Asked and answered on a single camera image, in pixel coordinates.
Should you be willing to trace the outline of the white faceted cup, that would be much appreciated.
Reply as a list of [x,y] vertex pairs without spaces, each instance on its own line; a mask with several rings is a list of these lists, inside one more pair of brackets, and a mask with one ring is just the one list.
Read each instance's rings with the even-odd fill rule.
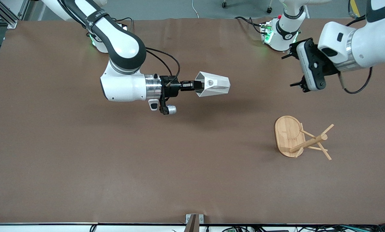
[[228,77],[208,72],[199,72],[195,81],[201,82],[203,86],[202,89],[195,91],[199,97],[228,94],[231,86]]

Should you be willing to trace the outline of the small metal bracket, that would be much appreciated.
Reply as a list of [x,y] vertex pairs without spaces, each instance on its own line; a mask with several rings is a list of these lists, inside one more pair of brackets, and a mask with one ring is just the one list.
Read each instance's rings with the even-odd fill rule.
[[193,215],[197,215],[196,219],[199,221],[199,224],[204,224],[204,214],[186,214],[185,215],[185,224],[187,224],[190,220],[190,218]]

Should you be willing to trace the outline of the aluminium frame profile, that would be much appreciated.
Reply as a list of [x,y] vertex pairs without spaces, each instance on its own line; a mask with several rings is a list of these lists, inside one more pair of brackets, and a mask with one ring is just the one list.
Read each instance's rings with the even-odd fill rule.
[[0,26],[16,28],[26,15],[29,0],[0,0]]

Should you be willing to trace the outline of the brown table cover sheet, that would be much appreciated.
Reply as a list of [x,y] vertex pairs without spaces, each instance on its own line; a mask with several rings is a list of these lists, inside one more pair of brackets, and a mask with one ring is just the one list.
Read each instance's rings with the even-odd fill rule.
[[[385,223],[385,64],[359,94],[333,75],[322,91],[237,20],[135,22],[148,47],[229,78],[228,94],[110,102],[108,56],[76,23],[19,22],[0,49],[0,223]],[[293,116],[322,151],[279,152],[274,125]]]

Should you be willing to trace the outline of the wooden cup rack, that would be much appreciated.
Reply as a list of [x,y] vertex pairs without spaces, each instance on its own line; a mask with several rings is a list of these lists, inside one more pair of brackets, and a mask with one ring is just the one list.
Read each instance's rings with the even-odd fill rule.
[[303,124],[293,116],[282,116],[274,125],[276,144],[279,152],[285,157],[300,157],[304,150],[313,149],[322,151],[328,160],[332,160],[322,145],[328,139],[327,132],[334,127],[331,124],[321,134],[315,136],[304,130]]

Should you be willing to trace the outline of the white table edge rail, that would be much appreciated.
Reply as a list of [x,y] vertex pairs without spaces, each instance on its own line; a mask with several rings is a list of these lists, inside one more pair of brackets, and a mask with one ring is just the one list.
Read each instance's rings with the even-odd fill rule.
[[[0,232],[183,232],[185,223],[0,223]],[[199,232],[385,232],[382,224],[207,223]]]

